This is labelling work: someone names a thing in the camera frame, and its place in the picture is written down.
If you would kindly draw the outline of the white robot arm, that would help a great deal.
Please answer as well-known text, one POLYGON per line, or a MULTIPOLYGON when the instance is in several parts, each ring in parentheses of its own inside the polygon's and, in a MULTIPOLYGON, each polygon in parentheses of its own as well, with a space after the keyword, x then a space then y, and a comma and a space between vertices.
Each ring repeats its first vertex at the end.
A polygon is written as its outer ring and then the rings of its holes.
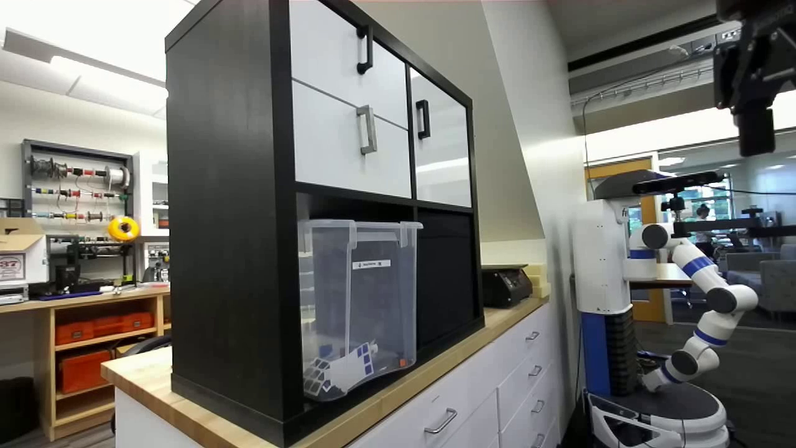
POLYGON ((739 25, 713 55, 719 108, 767 108, 796 85, 796 0, 715 0, 715 17, 739 25))

